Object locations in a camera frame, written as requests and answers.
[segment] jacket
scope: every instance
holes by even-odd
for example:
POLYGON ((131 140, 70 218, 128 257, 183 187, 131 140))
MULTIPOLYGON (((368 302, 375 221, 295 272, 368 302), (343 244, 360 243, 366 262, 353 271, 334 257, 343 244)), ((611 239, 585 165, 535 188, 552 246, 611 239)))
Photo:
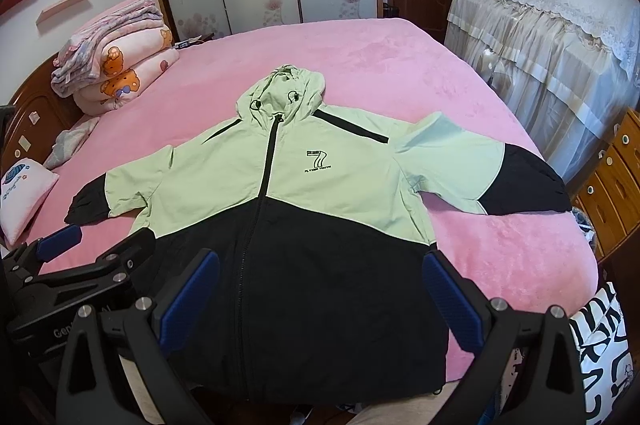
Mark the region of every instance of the jacket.
POLYGON ((240 399, 337 404, 409 397, 445 382, 448 331, 421 280, 436 246, 418 192, 474 214, 571 209, 559 176, 523 148, 439 112, 411 124, 325 105, 318 72, 282 66, 238 117, 109 170, 67 223, 142 211, 156 252, 134 283, 153 296, 201 248, 215 297, 183 377, 240 399))

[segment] blue gripper pad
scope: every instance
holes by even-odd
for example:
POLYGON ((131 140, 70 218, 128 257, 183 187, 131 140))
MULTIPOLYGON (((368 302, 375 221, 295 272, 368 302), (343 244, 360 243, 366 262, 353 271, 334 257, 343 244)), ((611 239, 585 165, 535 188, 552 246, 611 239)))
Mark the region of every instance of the blue gripper pad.
POLYGON ((82 230, 76 225, 69 225, 45 237, 38 243, 36 258, 41 262, 49 262, 58 255, 82 241, 82 230))
POLYGON ((482 319, 434 253, 424 256, 422 282, 460 347, 478 355, 484 345, 482 319))
POLYGON ((152 327, 165 357, 184 348, 219 278, 217 254, 202 249, 158 294, 152 327))

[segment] black and white bag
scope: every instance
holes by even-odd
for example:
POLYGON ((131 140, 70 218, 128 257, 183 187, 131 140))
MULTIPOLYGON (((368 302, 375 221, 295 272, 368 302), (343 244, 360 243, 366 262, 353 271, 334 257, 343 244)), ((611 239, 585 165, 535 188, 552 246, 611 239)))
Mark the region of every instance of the black and white bag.
POLYGON ((607 282, 569 323, 580 353, 587 425, 599 425, 633 378, 625 321, 613 284, 607 282))

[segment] screw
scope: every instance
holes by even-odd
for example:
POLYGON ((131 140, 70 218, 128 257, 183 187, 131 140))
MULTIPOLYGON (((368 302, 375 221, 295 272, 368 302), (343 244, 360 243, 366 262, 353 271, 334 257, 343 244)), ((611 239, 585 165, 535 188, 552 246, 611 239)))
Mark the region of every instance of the screw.
POLYGON ((551 306, 549 311, 556 319, 564 317, 564 310, 560 306, 551 306))
POLYGON ((509 307, 507 301, 505 299, 501 299, 500 297, 495 297, 491 299, 491 307, 496 311, 504 311, 509 307))
POLYGON ((153 301, 149 297, 140 297, 136 300, 136 309, 140 311, 148 310, 153 301))
POLYGON ((89 306, 88 304, 81 306, 78 310, 78 316, 82 319, 87 318, 89 315, 91 315, 91 306, 89 306))

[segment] jacket hood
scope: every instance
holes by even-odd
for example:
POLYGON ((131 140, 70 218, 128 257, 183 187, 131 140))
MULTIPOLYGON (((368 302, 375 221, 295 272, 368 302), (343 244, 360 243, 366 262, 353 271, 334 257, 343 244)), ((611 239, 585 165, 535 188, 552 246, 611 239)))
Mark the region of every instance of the jacket hood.
POLYGON ((277 114, 285 124, 312 115, 322 103, 323 91, 324 76, 319 72, 280 66, 238 99, 236 112, 242 121, 256 121, 267 129, 277 114))

